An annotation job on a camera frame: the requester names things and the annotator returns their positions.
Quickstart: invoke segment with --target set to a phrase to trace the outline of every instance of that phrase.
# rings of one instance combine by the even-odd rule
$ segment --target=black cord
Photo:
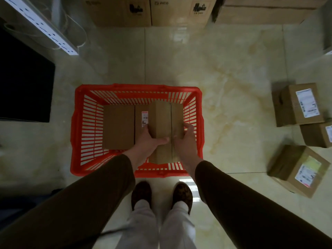
[[[126,230],[129,230],[129,229],[131,229],[131,227],[123,227],[123,228],[119,228],[119,229],[115,229],[115,230],[108,230],[108,231],[102,232],[100,234],[92,235],[92,236],[89,236],[87,238],[78,240],[78,241],[76,241],[72,244],[65,245],[64,247],[61,247],[61,248],[62,249],[76,248],[76,247],[82,246],[84,244],[94,242],[98,238],[104,237],[106,235],[115,234],[115,233],[118,233],[118,232],[121,232],[121,231],[126,231]]]

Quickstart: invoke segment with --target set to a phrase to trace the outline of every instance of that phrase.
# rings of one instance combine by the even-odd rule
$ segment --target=black panel
[[[49,122],[55,65],[0,27],[0,120]]]

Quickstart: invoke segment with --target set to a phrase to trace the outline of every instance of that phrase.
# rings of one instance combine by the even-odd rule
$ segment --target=sleeve
[[[134,186],[130,159],[116,156],[3,230],[0,248],[61,248],[99,234]]]
[[[200,197],[237,248],[332,248],[332,239],[285,208],[203,161]]]

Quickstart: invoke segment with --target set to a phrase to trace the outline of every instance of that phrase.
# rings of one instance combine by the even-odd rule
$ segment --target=shoe
[[[173,192],[172,209],[175,203],[179,201],[184,201],[188,207],[188,214],[190,214],[191,207],[193,207],[193,193],[191,192],[189,186],[185,183],[178,183]]]
[[[132,194],[131,194],[131,208],[134,210],[135,204],[141,200],[146,200],[151,208],[152,202],[152,190],[150,184],[147,181],[139,182],[136,184]]]

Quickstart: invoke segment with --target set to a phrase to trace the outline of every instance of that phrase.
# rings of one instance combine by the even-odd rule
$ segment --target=leg
[[[151,188],[147,182],[136,185],[131,195],[133,212],[128,222],[131,229],[123,232],[116,249],[157,249],[158,225],[151,210]]]
[[[172,209],[160,230],[160,249],[196,249],[195,226],[189,213],[193,205],[193,194],[185,183],[176,186]]]

